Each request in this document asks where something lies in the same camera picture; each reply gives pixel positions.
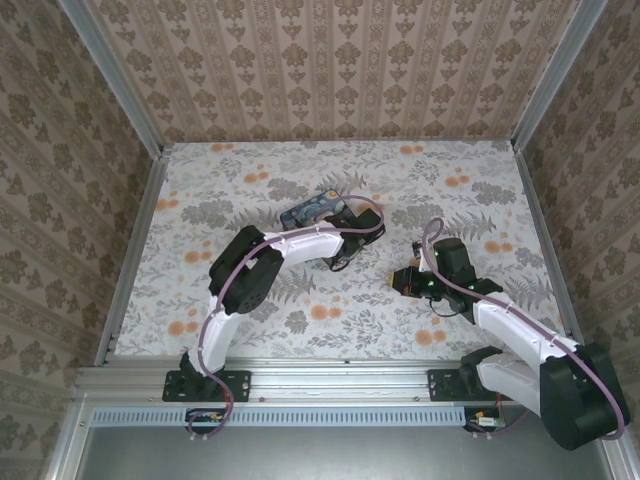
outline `cable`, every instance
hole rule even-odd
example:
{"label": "cable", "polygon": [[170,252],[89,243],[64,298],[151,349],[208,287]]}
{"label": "cable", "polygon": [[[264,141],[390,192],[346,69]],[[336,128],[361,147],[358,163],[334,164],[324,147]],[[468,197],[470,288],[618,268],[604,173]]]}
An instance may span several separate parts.
{"label": "cable", "polygon": [[[429,234],[432,230],[432,227],[436,224],[439,223],[439,228],[438,231],[431,235],[431,237],[429,237]],[[468,290],[464,287],[461,287],[459,285],[456,285],[455,283],[451,282],[449,279],[447,279],[444,275],[442,275],[440,272],[438,272],[438,267],[434,264],[434,262],[431,260],[431,258],[429,257],[429,255],[427,254],[427,245],[431,244],[434,240],[436,240],[440,234],[442,233],[442,230],[444,228],[444,220],[442,220],[442,218],[440,217],[434,217],[431,220],[429,220],[429,222],[427,222],[427,225],[424,227],[424,232],[422,234],[422,255],[424,256],[426,262],[429,264],[429,267],[431,268],[431,271],[433,272],[433,274],[438,277],[438,279],[443,282],[445,285],[448,285],[449,287],[464,293],[465,295],[470,295],[474,298],[477,298],[479,300],[485,300],[489,303],[492,303],[500,308],[504,308],[505,311],[507,312],[511,312],[513,313],[516,317],[518,317],[520,320],[522,320],[524,323],[526,323],[527,325],[529,325],[532,329],[534,329],[536,332],[538,332],[540,335],[542,335],[542,337],[553,343],[554,345],[556,345],[557,347],[560,348],[560,350],[562,350],[564,353],[567,354],[567,356],[569,358],[571,358],[571,360],[573,360],[573,362],[578,365],[578,367],[580,367],[580,369],[582,369],[582,371],[591,379],[591,381],[600,389],[600,391],[602,392],[602,394],[605,396],[605,398],[607,399],[607,401],[611,404],[611,408],[613,408],[613,411],[615,413],[616,416],[616,421],[617,421],[617,429],[614,433],[605,435],[602,437],[603,440],[617,440],[620,437],[622,437],[622,435],[624,434],[624,430],[625,430],[625,425],[624,425],[624,416],[622,415],[622,410],[620,409],[620,406],[618,405],[618,402],[616,402],[616,399],[613,397],[613,394],[609,391],[609,389],[607,388],[607,386],[602,383],[602,380],[600,380],[598,378],[598,376],[593,373],[593,371],[587,366],[587,364],[585,362],[583,362],[569,347],[567,347],[564,343],[559,342],[558,339],[556,338],[556,336],[550,334],[549,332],[547,332],[545,329],[540,328],[535,322],[532,322],[529,318],[527,318],[526,315],[524,315],[523,313],[521,313],[519,310],[515,310],[511,308],[510,304],[507,304],[505,302],[502,302],[500,300],[497,300],[495,298],[486,296],[486,295],[482,295],[479,294],[477,292],[474,292],[473,290]]]}
{"label": "cable", "polygon": [[[323,227],[319,227],[319,228],[315,229],[316,233],[318,235],[320,235],[322,233],[358,233],[358,234],[372,233],[372,232],[375,232],[378,229],[380,229],[380,227],[384,226],[384,212],[382,211],[382,207],[380,207],[380,205],[378,205],[373,200],[371,200],[371,199],[369,199],[367,197],[363,197],[362,195],[338,196],[338,197],[334,198],[333,200],[330,200],[329,202],[327,202],[323,206],[321,211],[318,213],[318,215],[320,215],[323,211],[328,210],[329,207],[331,207],[332,205],[334,205],[334,204],[336,204],[336,203],[338,203],[340,201],[350,200],[350,199],[351,200],[362,200],[362,201],[367,202],[372,207],[374,207],[378,211],[378,213],[380,214],[380,222],[378,222],[378,224],[375,227],[370,227],[370,228],[336,228],[336,227],[324,227],[323,228]],[[220,289],[220,293],[218,294],[218,299],[217,299],[215,308],[207,316],[207,318],[205,319],[205,321],[204,321],[204,323],[202,325],[202,329],[200,331],[200,338],[198,339],[198,363],[200,364],[200,368],[202,369],[202,371],[209,378],[211,378],[214,382],[216,382],[222,388],[222,390],[225,393],[225,398],[226,398],[227,404],[228,404],[228,408],[226,409],[226,412],[225,412],[224,416],[220,420],[220,423],[218,424],[218,426],[212,432],[207,434],[207,436],[213,436],[213,435],[217,434],[218,432],[220,432],[220,430],[222,430],[222,428],[225,426],[225,424],[229,421],[229,418],[231,417],[231,413],[233,412],[233,404],[234,404],[233,392],[231,392],[231,389],[228,387],[228,385],[226,383],[224,383],[213,372],[211,372],[207,368],[205,363],[204,363],[204,358],[202,356],[202,350],[204,348],[204,338],[205,338],[205,334],[206,334],[207,328],[209,327],[209,324],[213,320],[213,317],[217,313],[219,313],[219,312],[224,310],[224,306],[223,306],[222,301],[224,300],[224,297],[227,294],[227,291],[229,290],[229,287],[231,286],[231,284],[233,283],[235,278],[238,276],[238,274],[240,273],[242,268],[253,257],[255,257],[256,254],[260,250],[262,250],[263,248],[266,248],[269,245],[272,245],[274,243],[283,242],[283,241],[288,240],[290,238],[300,237],[302,235],[307,235],[307,234],[309,234],[309,229],[308,228],[306,228],[304,230],[292,230],[290,232],[283,232],[277,237],[270,238],[270,239],[265,240],[264,242],[260,243],[259,245],[256,245],[249,253],[247,253],[244,256],[244,258],[233,269],[233,271],[231,272],[231,274],[229,275],[229,277],[225,281],[224,285]],[[193,420],[194,420],[194,418],[192,418],[191,421],[189,422],[187,430],[191,434],[191,437],[195,438],[196,436],[198,436],[198,434],[196,434],[193,431]]]}
{"label": "cable", "polygon": [[433,313],[438,315],[440,318],[451,318],[451,317],[455,317],[456,315],[459,315],[457,312],[448,313],[446,315],[442,315],[441,313],[436,312],[436,309],[433,308],[433,298],[429,299],[429,306],[431,307],[431,310],[433,310]]}
{"label": "cable", "polygon": [[507,416],[504,414],[504,408],[502,408],[502,394],[498,393],[498,413],[500,414],[501,417],[503,418],[507,418]]}
{"label": "cable", "polygon": [[471,427],[473,427],[473,428],[476,428],[476,427],[477,427],[477,425],[473,425],[473,424],[470,422],[470,420],[471,420],[471,419],[473,419],[473,418],[478,418],[478,415],[482,415],[482,416],[489,415],[489,414],[490,414],[490,412],[491,412],[492,410],[495,410],[495,409],[496,409],[496,407],[498,406],[498,395],[499,395],[499,394],[496,394],[496,401],[494,402],[494,404],[493,404],[491,407],[487,408],[486,410],[480,410],[480,411],[478,411],[478,412],[474,413],[473,415],[469,415],[468,417],[466,417],[466,419],[467,419],[467,425],[468,425],[468,426],[471,426]]}
{"label": "cable", "polygon": [[507,425],[504,428],[501,428],[498,431],[495,432],[491,432],[491,436],[495,437],[496,435],[502,435],[503,433],[507,433],[510,430],[512,430],[513,428],[515,428],[517,425],[519,425],[520,423],[522,423],[522,421],[526,418],[526,416],[529,415],[529,410],[526,410],[524,412],[522,412],[522,414],[516,418],[513,423],[510,423],[509,425]]}

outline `black mounting bracket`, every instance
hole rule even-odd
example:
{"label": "black mounting bracket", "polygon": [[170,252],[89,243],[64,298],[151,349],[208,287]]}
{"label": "black mounting bracket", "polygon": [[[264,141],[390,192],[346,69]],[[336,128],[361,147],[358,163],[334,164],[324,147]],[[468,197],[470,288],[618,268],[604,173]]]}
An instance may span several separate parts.
{"label": "black mounting bracket", "polygon": [[[249,401],[251,372],[248,370],[220,370],[216,376],[227,384],[235,402]],[[180,370],[167,372],[162,390],[163,402],[224,402],[224,392],[211,378],[197,372],[185,353]]]}
{"label": "black mounting bracket", "polygon": [[496,347],[484,347],[460,360],[460,368],[428,370],[429,397],[432,402],[490,401],[496,392],[484,388],[477,367],[491,355],[502,353]]}

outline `floral tablecloth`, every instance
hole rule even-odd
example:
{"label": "floral tablecloth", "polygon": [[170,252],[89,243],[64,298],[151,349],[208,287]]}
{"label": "floral tablecloth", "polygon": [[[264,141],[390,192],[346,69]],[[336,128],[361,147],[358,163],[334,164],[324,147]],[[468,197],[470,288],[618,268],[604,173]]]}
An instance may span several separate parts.
{"label": "floral tablecloth", "polygon": [[460,315],[443,318],[446,302],[436,314],[389,285],[394,271],[416,264],[411,242],[436,215],[465,242],[479,276],[562,328],[508,142],[192,143],[171,155],[116,354],[185,351],[207,313],[209,266],[238,230],[280,231],[280,213],[328,189],[378,201],[386,234],[342,272],[322,260],[281,272],[229,355],[458,359],[500,346]]}

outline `metal strip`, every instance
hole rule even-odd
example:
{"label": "metal strip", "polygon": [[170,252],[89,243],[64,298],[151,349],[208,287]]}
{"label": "metal strip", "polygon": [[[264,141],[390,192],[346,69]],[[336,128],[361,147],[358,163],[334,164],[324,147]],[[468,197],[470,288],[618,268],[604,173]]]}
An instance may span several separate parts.
{"label": "metal strip", "polygon": [[[176,360],[154,366],[107,364],[103,368],[83,368],[76,379],[72,400],[101,406],[166,407],[168,404],[162,402],[165,376],[177,365]],[[427,370],[457,365],[458,362],[447,361],[339,363],[230,359],[226,368],[252,372],[249,402],[260,407],[397,407],[430,404]],[[453,405],[438,403],[438,406]]]}
{"label": "metal strip", "polygon": [[136,278],[140,258],[144,251],[147,234],[149,233],[149,226],[151,225],[151,219],[153,218],[153,211],[156,202],[158,201],[158,196],[160,195],[160,189],[164,182],[167,163],[170,156],[171,148],[167,148],[163,151],[162,157],[151,164],[151,171],[149,172],[149,178],[147,179],[147,186],[145,187],[142,201],[140,202],[140,208],[138,209],[138,215],[133,225],[133,231],[131,232],[131,238],[129,239],[129,246],[127,247],[127,253],[124,257],[120,277],[118,278],[116,290],[113,294],[113,299],[111,300],[111,306],[109,307],[109,313],[107,314],[107,320],[102,332],[102,338],[100,339],[100,345],[98,346],[94,365],[102,365],[104,363],[107,350],[109,349],[111,336],[118,328],[120,328],[120,325],[124,320],[129,296],[131,295],[131,289],[133,288],[133,282]]}
{"label": "metal strip", "polygon": [[67,456],[71,448],[73,432],[75,430],[79,414],[80,407],[77,405],[72,405],[69,407],[69,410],[67,410],[67,415],[64,418],[64,423],[62,424],[60,434],[58,435],[56,447],[51,455],[51,460],[49,460],[49,468],[44,477],[45,480],[56,480],[61,478],[61,473],[67,463]]}
{"label": "metal strip", "polygon": [[629,432],[620,440],[601,441],[604,457],[615,480],[639,480],[640,462]]}
{"label": "metal strip", "polygon": [[[91,427],[186,427],[188,408],[98,407]],[[238,405],[229,427],[461,427],[464,407],[295,407]]]}
{"label": "metal strip", "polygon": [[606,4],[607,0],[589,0],[578,5],[513,132],[516,150],[524,150],[531,139]]}
{"label": "metal strip", "polygon": [[156,131],[144,105],[131,87],[131,82],[124,73],[125,69],[111,52],[107,40],[89,11],[87,2],[60,0],[60,3],[149,155],[153,159],[159,158],[162,152],[162,136]]}
{"label": "metal strip", "polygon": [[535,226],[538,239],[540,240],[540,247],[542,249],[542,255],[544,256],[545,263],[547,264],[547,271],[549,272],[549,279],[551,280],[551,286],[553,293],[558,303],[558,309],[560,310],[560,316],[562,317],[563,324],[567,330],[567,335],[573,336],[573,338],[580,343],[584,343],[584,336],[580,330],[580,324],[576,317],[576,312],[573,310],[573,304],[571,303],[571,297],[569,297],[569,290],[567,290],[567,284],[564,282],[562,276],[562,270],[560,269],[560,263],[556,256],[556,251],[553,248],[551,242],[551,235],[547,229],[547,223],[544,220],[542,208],[536,195],[536,189],[533,185],[533,180],[529,174],[529,168],[524,159],[522,150],[516,150],[516,163],[518,164],[518,170],[520,171],[520,177],[522,178],[522,185],[524,186],[524,193],[527,196],[529,202],[529,208],[531,210],[531,217],[533,218],[533,225]]}

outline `gray leaf pattern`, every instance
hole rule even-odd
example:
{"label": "gray leaf pattern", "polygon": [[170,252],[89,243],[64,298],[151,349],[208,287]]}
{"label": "gray leaf pattern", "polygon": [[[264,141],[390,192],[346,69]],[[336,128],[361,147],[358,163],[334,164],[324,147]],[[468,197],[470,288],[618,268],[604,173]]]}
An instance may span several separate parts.
{"label": "gray leaf pattern", "polygon": [[[445,237],[465,242],[479,276],[562,328],[506,141],[178,144],[116,354],[179,355],[193,345],[209,308],[209,268],[238,231],[281,231],[281,213],[328,189],[379,202],[386,234],[341,272],[322,260],[281,271],[267,299],[243,318],[230,356],[459,359],[500,347],[461,317],[441,318],[426,301],[390,288],[389,276],[416,262],[411,243],[434,216],[445,220]],[[356,215],[367,208],[347,203]],[[35,351],[27,364],[60,368]]]}

